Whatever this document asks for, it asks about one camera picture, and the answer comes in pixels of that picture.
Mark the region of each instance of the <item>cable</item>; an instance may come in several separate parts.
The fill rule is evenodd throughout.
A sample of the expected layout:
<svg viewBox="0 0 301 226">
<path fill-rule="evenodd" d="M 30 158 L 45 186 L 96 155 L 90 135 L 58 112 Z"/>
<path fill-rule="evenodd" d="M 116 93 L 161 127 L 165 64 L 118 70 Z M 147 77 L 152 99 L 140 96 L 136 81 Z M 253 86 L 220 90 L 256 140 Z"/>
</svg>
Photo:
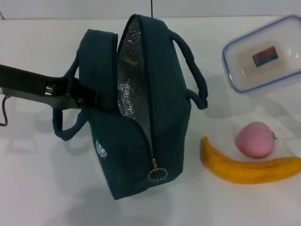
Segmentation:
<svg viewBox="0 0 301 226">
<path fill-rule="evenodd" d="M 4 123 L 0 123 L 0 126 L 8 125 L 8 116 L 6 115 L 6 110 L 5 110 L 5 102 L 8 98 L 10 98 L 10 96 L 5 96 L 2 101 L 2 111 L 3 111 L 3 116 L 4 116 Z"/>
</svg>

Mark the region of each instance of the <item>white table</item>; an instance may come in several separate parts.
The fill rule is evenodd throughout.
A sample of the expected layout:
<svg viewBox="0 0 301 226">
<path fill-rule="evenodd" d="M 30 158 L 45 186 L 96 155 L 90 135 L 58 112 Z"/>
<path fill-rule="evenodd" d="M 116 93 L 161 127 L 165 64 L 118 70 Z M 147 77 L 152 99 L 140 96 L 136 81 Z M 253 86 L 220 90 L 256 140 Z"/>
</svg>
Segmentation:
<svg viewBox="0 0 301 226">
<path fill-rule="evenodd" d="M 263 185 L 235 185 L 206 170 L 199 141 L 209 136 L 228 156 L 246 160 L 233 143 L 249 122 L 268 124 L 279 137 L 271 158 L 299 155 L 301 83 L 261 98 L 227 84 L 222 47 L 276 17 L 165 19 L 191 47 L 208 84 L 209 108 L 193 104 L 184 172 L 173 182 L 114 201 L 95 154 L 89 126 L 70 142 L 54 135 L 47 105 L 11 98 L 0 128 L 0 225 L 3 226 L 299 226 L 301 175 Z M 88 28 L 121 33 L 127 20 L 0 21 L 0 64 L 49 76 L 71 65 Z M 187 86 L 196 89 L 179 54 Z M 71 126 L 77 110 L 65 113 Z"/>
</svg>

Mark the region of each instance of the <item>zipper pull ring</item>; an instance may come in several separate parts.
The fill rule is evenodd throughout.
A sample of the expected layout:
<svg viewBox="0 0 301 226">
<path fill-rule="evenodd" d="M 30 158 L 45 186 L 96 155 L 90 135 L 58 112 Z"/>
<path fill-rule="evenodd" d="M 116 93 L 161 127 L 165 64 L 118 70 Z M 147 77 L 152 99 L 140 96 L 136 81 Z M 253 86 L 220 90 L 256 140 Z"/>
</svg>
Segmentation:
<svg viewBox="0 0 301 226">
<path fill-rule="evenodd" d="M 157 170 L 158 170 L 158 165 L 157 165 L 157 163 L 156 163 L 156 159 L 153 158 L 153 159 L 151 160 L 151 163 L 152 163 L 152 165 L 153 165 L 153 167 L 154 167 L 155 172 L 157 172 Z"/>
</svg>

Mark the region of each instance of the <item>toy fruit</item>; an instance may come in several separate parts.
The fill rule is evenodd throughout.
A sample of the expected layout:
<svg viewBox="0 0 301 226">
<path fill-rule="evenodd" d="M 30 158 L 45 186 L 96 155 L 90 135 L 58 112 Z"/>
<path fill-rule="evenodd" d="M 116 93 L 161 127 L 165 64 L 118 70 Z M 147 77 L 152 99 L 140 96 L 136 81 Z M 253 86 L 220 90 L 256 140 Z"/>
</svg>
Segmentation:
<svg viewBox="0 0 301 226">
<path fill-rule="evenodd" d="M 278 181 L 301 171 L 301 158 L 284 157 L 263 162 L 235 161 L 202 140 L 201 159 L 204 166 L 224 180 L 237 184 L 258 184 Z"/>
<path fill-rule="evenodd" d="M 264 123 L 255 121 L 245 126 L 235 138 L 237 148 L 251 158 L 264 158 L 275 146 L 275 134 Z"/>
</svg>

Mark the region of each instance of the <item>white wall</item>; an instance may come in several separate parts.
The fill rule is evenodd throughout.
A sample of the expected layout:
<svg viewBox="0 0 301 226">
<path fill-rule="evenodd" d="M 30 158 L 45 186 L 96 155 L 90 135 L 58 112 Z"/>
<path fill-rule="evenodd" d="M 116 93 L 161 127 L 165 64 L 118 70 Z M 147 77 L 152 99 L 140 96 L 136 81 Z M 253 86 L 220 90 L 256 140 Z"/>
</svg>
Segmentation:
<svg viewBox="0 0 301 226">
<path fill-rule="evenodd" d="M 151 15 L 150 0 L 0 0 L 5 19 L 103 19 Z"/>
<path fill-rule="evenodd" d="M 153 0 L 154 17 L 267 16 L 301 12 L 301 0 Z"/>
</svg>

